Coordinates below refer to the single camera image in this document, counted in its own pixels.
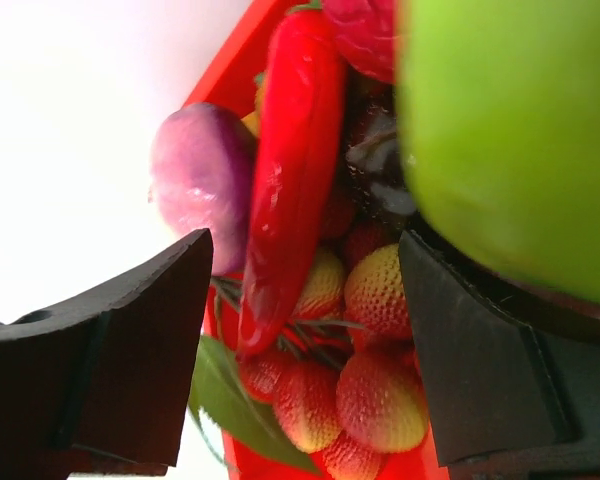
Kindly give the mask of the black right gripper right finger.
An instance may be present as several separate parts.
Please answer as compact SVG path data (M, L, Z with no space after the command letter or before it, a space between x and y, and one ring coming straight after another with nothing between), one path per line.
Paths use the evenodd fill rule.
M429 229L399 256L450 477L600 479L600 312L510 285Z

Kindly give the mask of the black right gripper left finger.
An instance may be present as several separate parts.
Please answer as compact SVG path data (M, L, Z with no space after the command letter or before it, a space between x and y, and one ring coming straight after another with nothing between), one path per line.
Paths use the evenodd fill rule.
M213 246L194 231L0 323L0 475L163 475L178 458Z

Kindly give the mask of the purple onion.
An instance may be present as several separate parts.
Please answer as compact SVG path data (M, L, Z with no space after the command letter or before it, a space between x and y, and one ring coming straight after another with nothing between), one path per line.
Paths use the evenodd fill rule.
M171 114L153 140L151 199L174 234L209 229L216 276L244 265L256 149L240 117L207 102Z

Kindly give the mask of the red chili pepper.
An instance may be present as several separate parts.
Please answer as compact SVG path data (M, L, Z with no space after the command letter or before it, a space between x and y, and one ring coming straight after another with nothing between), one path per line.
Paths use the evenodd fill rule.
M236 351L266 350L291 318L320 236L347 66L326 15L288 14L269 44Z

